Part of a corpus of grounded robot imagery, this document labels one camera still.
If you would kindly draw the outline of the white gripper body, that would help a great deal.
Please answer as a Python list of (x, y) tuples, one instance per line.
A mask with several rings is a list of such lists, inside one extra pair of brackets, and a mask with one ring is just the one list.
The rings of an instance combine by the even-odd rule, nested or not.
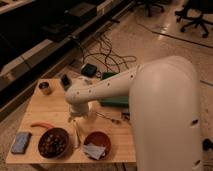
[(89, 103), (71, 104), (69, 107), (71, 117), (84, 117), (89, 114)]

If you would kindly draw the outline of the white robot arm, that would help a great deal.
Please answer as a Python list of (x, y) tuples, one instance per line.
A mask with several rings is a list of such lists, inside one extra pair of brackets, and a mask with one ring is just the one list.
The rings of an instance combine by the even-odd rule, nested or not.
[(65, 94), (74, 112), (89, 101), (129, 97), (137, 171), (203, 171), (199, 78), (193, 64), (170, 56)]

